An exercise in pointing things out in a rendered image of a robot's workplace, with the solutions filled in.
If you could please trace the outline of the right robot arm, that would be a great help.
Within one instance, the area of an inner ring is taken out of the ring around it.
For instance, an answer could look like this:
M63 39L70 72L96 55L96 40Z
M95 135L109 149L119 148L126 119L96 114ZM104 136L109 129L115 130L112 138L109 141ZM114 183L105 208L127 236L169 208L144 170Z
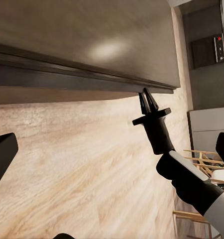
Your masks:
M144 116L132 122L133 125L144 126L154 155L162 154L156 166L157 172L165 179L172 180L178 197L192 205L224 238L224 191L175 151L164 122L171 109L158 111L159 106L149 90L144 88L144 91L145 94L139 93Z

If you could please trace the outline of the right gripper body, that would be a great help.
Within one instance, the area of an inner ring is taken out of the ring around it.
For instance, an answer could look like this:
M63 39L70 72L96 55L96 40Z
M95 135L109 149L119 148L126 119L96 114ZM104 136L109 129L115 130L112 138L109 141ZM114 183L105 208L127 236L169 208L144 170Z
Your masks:
M142 124L150 142L163 140L169 136L168 129L165 124L165 116L171 113L171 109L167 108L151 115L144 115L133 120L133 125Z

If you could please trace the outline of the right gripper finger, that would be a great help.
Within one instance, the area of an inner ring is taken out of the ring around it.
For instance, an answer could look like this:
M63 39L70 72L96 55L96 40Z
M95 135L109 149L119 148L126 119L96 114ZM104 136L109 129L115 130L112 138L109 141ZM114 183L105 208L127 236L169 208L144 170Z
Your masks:
M147 88L144 88L145 97L152 113L158 112L159 106Z
M151 115L151 111L150 108L148 106L146 97L144 93L139 93L139 98L140 98L140 105L141 105L141 110L142 110L142 114L148 116Z

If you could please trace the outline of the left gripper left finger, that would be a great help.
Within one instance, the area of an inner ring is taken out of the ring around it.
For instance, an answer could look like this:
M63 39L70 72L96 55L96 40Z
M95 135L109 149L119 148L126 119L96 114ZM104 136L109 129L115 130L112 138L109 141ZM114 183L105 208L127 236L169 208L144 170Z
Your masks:
M18 142L15 133L0 136L0 180L18 153Z

